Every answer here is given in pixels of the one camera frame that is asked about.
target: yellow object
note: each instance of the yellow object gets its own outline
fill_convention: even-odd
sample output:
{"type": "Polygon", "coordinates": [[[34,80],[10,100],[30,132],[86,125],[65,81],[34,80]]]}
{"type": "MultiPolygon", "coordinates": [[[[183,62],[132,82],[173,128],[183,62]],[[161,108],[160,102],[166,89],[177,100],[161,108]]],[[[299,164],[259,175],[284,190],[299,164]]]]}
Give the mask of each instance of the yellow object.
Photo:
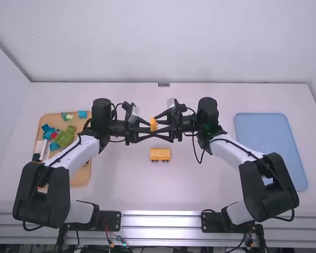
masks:
{"type": "Polygon", "coordinates": [[[156,131],[158,129],[158,123],[155,118],[150,118],[150,131],[156,131]]]}
{"type": "Polygon", "coordinates": [[[150,161],[151,162],[169,162],[171,160],[171,149],[169,148],[151,148],[150,161]]]}
{"type": "Polygon", "coordinates": [[[65,118],[66,118],[67,120],[72,120],[73,117],[74,117],[74,115],[68,114],[65,118]]]}

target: black mounting bracket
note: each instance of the black mounting bracket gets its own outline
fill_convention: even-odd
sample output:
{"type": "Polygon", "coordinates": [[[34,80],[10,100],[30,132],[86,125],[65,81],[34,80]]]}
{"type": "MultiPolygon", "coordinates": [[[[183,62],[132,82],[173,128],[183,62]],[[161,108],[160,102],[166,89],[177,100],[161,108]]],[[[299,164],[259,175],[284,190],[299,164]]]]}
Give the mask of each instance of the black mounting bracket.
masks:
{"type": "Polygon", "coordinates": [[[66,230],[78,231],[109,231],[118,232],[121,229],[122,213],[119,211],[94,210],[92,221],[89,223],[66,223],[66,230]]]}
{"type": "Polygon", "coordinates": [[[203,212],[201,214],[201,230],[204,233],[247,233],[252,231],[255,222],[243,223],[235,226],[229,224],[221,212],[203,212]]]}

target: blue block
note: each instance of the blue block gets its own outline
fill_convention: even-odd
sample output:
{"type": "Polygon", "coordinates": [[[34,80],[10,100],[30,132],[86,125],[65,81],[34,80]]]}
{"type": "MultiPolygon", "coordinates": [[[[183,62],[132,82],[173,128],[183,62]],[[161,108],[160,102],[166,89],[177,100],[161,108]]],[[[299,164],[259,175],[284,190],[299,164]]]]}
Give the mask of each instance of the blue block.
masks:
{"type": "Polygon", "coordinates": [[[55,150],[58,150],[60,148],[60,145],[58,145],[56,142],[52,142],[49,145],[49,148],[50,148],[51,151],[55,151],[55,150]]]}
{"type": "Polygon", "coordinates": [[[48,132],[50,126],[48,124],[44,124],[41,128],[46,133],[46,132],[48,132]]]}
{"type": "Polygon", "coordinates": [[[56,132],[55,128],[49,128],[49,130],[42,136],[42,138],[44,140],[50,141],[52,139],[51,137],[52,133],[55,133],[55,132],[56,132]]]}
{"type": "Polygon", "coordinates": [[[87,116],[88,116],[88,113],[86,111],[78,111],[78,117],[80,119],[86,119],[87,116]]]}

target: red block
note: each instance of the red block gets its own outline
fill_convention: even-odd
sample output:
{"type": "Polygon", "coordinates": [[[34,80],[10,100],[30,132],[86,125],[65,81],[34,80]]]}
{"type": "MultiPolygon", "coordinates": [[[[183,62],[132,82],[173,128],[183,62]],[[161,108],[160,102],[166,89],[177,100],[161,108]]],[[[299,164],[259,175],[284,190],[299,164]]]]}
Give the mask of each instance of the red block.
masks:
{"type": "Polygon", "coordinates": [[[55,139],[57,135],[58,135],[58,133],[52,133],[51,134],[52,139],[55,139]]]}

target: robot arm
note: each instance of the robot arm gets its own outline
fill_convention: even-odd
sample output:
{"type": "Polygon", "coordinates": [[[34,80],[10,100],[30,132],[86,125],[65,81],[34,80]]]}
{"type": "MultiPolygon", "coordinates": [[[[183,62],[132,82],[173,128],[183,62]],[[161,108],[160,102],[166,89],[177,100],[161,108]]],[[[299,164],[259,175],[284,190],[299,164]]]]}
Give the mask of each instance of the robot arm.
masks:
{"type": "Polygon", "coordinates": [[[264,155],[232,139],[219,125],[216,100],[200,99],[197,112],[191,115],[183,115],[189,109],[185,104],[179,104],[176,99],[168,100],[168,109],[154,117],[166,127],[155,131],[140,126],[150,124],[139,117],[133,103],[122,104],[126,111],[124,120],[117,119],[116,108],[112,106],[108,99],[96,99],[91,126],[88,128],[86,124],[78,140],[51,159],[43,163],[30,162],[24,167],[13,207],[15,219],[23,224],[31,222],[52,228],[71,222],[89,223],[93,229],[101,223],[99,208],[82,202],[71,205],[69,175],[102,152],[110,136],[124,137],[125,144],[129,145],[152,137],[169,142],[182,141],[184,132],[196,132],[202,149],[239,169],[243,200],[224,207],[220,213],[224,220],[220,218],[220,222],[227,231],[231,226],[252,220],[261,222],[299,205],[281,156],[276,153],[264,155]],[[262,177],[272,178],[273,183],[265,186],[262,177]],[[47,193],[37,190],[46,184],[47,193]]]}

